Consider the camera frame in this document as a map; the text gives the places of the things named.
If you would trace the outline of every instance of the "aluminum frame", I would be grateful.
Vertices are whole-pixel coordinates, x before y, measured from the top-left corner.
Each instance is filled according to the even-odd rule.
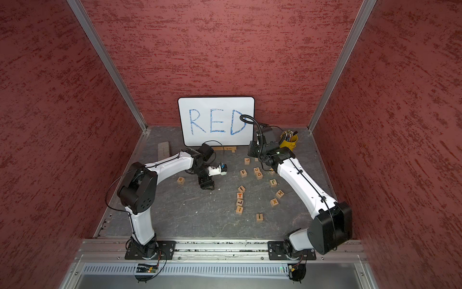
[[[75,17],[77,18],[80,25],[84,29],[85,34],[88,36],[88,39],[93,44],[93,47],[98,53],[99,58],[101,58],[101,61],[103,62],[106,69],[108,70],[109,75],[112,77],[112,80],[114,81],[115,85],[119,89],[121,95],[123,96],[123,99],[125,100],[128,107],[130,108],[130,111],[132,112],[136,121],[140,125],[141,129],[143,131],[146,131],[147,123],[144,120],[143,115],[141,114],[140,110],[136,106],[136,103],[133,100],[132,95],[130,94],[130,91],[128,90],[127,86],[123,82],[123,79],[119,71],[117,70],[114,62],[109,56],[109,53],[106,50],[106,47],[104,46],[103,42],[101,41],[101,38],[96,32],[95,27],[93,26],[93,23],[91,23],[90,17],[88,17],[88,14],[86,13],[85,8],[83,7],[82,3],[80,2],[80,0],[67,0],[67,3],[71,7],[72,11],[74,12]]]
[[[74,289],[82,270],[87,263],[125,263],[136,264],[133,260],[125,260],[125,243],[128,237],[84,239],[74,262],[62,283],[61,289]],[[173,259],[167,264],[208,263],[208,264],[293,264],[297,261],[269,260],[270,239],[159,239],[159,242],[173,240],[176,242]],[[368,264],[361,240],[350,240],[338,246],[337,251],[325,255],[316,253],[316,260],[311,264],[354,263],[363,289],[377,289]]]
[[[327,82],[326,89],[322,93],[318,106],[316,107],[316,110],[311,117],[310,123],[308,124],[308,130],[310,132],[314,130],[319,118],[321,117],[322,111],[326,107],[332,91],[334,91],[335,85],[337,84],[337,81],[342,74],[343,68],[345,68],[348,59],[350,58],[351,52],[353,51],[353,48],[358,41],[361,32],[363,31],[364,25],[366,24],[375,3],[376,0],[364,0],[363,4],[361,4],[353,26],[351,27],[350,33],[348,34],[345,44],[343,45],[343,49],[340,52],[339,59],[337,60],[334,70],[332,71],[329,81]]]
[[[310,133],[311,139],[313,140],[313,144],[315,145],[315,150],[318,155],[319,161],[321,162],[321,169],[322,169],[322,172],[324,173],[324,177],[326,178],[327,186],[330,188],[332,192],[332,197],[337,200],[337,195],[335,194],[334,187],[332,186],[332,182],[330,181],[329,174],[327,173],[326,166],[324,165],[324,161],[322,160],[321,153],[319,152],[319,148],[316,144],[316,139],[311,131],[309,133]]]

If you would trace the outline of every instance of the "black mount bracket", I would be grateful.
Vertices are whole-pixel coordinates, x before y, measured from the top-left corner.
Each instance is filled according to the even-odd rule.
[[[162,252],[161,260],[172,260],[173,253],[175,252],[175,241],[157,241],[157,246]],[[152,259],[143,258],[143,254],[140,249],[136,246],[135,242],[130,242],[127,252],[125,253],[125,260],[154,260],[157,259],[157,253],[152,256]]]
[[[307,261],[314,261],[316,260],[316,252],[314,250],[306,249],[302,251],[298,251],[297,254],[294,254],[294,256],[289,256],[286,255],[286,250],[284,249],[285,244],[284,241],[269,241],[268,242],[268,255],[270,260],[292,260],[292,261],[297,261],[300,260],[302,254],[303,254],[303,260]]]

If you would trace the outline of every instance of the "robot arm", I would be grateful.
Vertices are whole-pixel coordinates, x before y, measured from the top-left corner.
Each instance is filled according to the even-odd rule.
[[[178,172],[192,170],[197,174],[203,190],[214,190],[215,184],[211,176],[225,175],[227,167],[224,164],[207,167],[205,162],[212,154],[213,149],[207,144],[202,144],[198,150],[181,151],[158,162],[145,165],[136,162],[131,165],[129,173],[122,179],[117,195],[130,215],[132,242],[140,256],[151,259],[157,252],[157,238],[151,222],[151,206],[157,184]]]
[[[313,218],[308,229],[289,234],[286,241],[287,255],[294,256],[301,250],[313,248],[324,255],[351,239],[352,212],[347,203],[338,203],[324,192],[302,168],[294,153],[287,147],[279,146],[271,127],[258,123],[249,115],[241,115],[240,119],[256,125],[258,129],[257,141],[250,142],[248,155],[272,167],[285,179]]]

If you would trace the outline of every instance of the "blue marker writing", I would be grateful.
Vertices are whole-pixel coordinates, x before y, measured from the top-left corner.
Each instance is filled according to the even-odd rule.
[[[241,130],[243,130],[243,129],[245,128],[245,126],[247,125],[246,123],[244,123],[244,126],[243,126],[240,130],[238,130],[238,131],[236,131],[236,132],[232,132],[232,126],[233,126],[233,124],[234,124],[234,112],[237,112],[238,114],[242,115],[242,113],[238,112],[237,110],[232,110],[232,116],[231,116],[231,135],[237,134],[238,132],[240,132]]]
[[[225,132],[224,130],[212,130],[212,123],[222,123],[221,121],[213,121],[212,120],[212,112],[213,111],[223,111],[223,110],[218,109],[218,108],[212,108],[210,110],[210,132]]]
[[[198,116],[196,117],[195,120],[193,120],[193,118],[191,117],[191,111],[196,111]],[[195,123],[195,121],[201,117],[201,113],[198,111],[198,110],[195,110],[195,109],[192,109],[192,110],[189,110],[189,120],[191,122],[191,134],[194,135],[194,132],[193,132],[193,124],[195,126],[197,126],[198,128],[200,128],[203,132],[206,132],[203,128],[201,128],[199,125],[197,125],[197,123]]]

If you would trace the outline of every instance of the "yellow cup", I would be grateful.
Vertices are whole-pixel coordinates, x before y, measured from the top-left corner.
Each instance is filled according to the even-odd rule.
[[[288,147],[289,150],[293,151],[293,149],[297,146],[297,141],[298,141],[298,135],[294,135],[291,139],[291,141],[282,141],[282,144],[279,146],[282,147]]]

